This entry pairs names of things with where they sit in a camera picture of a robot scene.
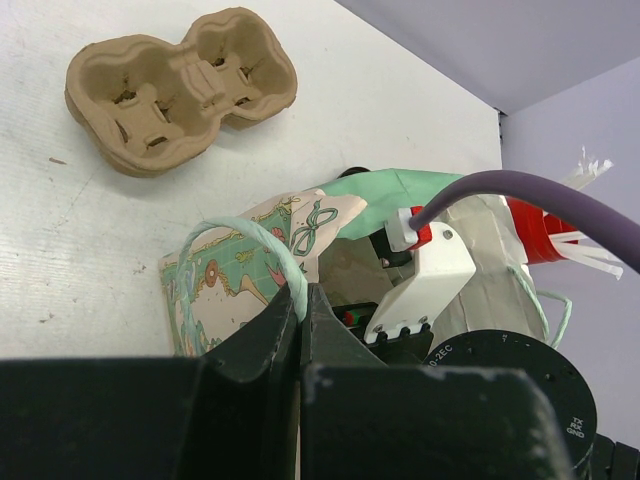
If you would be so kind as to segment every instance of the gray wall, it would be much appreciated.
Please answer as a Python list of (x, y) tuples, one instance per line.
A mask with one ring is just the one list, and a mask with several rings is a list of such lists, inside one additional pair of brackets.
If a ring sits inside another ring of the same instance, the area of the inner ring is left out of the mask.
[(506, 113), (640, 56), (637, 0), (338, 1)]
[[(503, 138), (505, 168), (552, 179), (575, 166), (582, 145), (610, 158), (613, 169), (585, 193), (640, 222), (640, 58), (504, 119)], [(598, 430), (640, 447), (640, 276), (627, 268), (616, 281), (568, 261), (532, 272), (537, 287), (574, 301), (559, 350), (593, 391)], [(557, 304), (545, 305), (560, 317)]]

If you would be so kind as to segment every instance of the table surface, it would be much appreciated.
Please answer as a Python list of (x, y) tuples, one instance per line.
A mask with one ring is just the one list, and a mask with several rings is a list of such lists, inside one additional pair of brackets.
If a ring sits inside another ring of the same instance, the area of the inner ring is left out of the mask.
[[(494, 109), (331, 0), (245, 0), (296, 67), (293, 106), (156, 179), (119, 174), (67, 111), (91, 42), (178, 43), (236, 2), (0, 2), (0, 356), (170, 353), (157, 261), (204, 217), (235, 215), (347, 167), (501, 167)], [(54, 158), (65, 162), (54, 163)]]

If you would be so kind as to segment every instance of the brown cup carrier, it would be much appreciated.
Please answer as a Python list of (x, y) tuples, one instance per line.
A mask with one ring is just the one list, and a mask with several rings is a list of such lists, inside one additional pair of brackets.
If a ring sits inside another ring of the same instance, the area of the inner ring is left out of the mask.
[(116, 170), (153, 177), (205, 151), (222, 122), (243, 129), (287, 108), (297, 87), (269, 26), (230, 8), (200, 17), (179, 45), (146, 35), (88, 45), (65, 98)]

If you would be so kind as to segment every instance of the black cable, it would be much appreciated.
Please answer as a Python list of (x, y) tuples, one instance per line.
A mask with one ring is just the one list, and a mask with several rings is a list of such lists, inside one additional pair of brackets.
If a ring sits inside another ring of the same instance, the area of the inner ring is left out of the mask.
[(541, 208), (577, 228), (640, 273), (640, 225), (577, 190), (529, 173), (490, 170), (462, 177), (409, 219), (409, 226), (420, 230), (453, 203), (479, 194), (505, 195)]

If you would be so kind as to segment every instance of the purple cable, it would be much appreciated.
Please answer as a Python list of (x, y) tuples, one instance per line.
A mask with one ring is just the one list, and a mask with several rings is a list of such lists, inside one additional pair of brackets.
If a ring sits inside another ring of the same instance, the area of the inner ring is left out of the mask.
[(409, 226), (420, 230), (453, 203), (478, 194), (505, 195), (541, 208), (574, 226), (640, 273), (640, 225), (577, 190), (529, 173), (490, 170), (462, 177), (411, 217)]

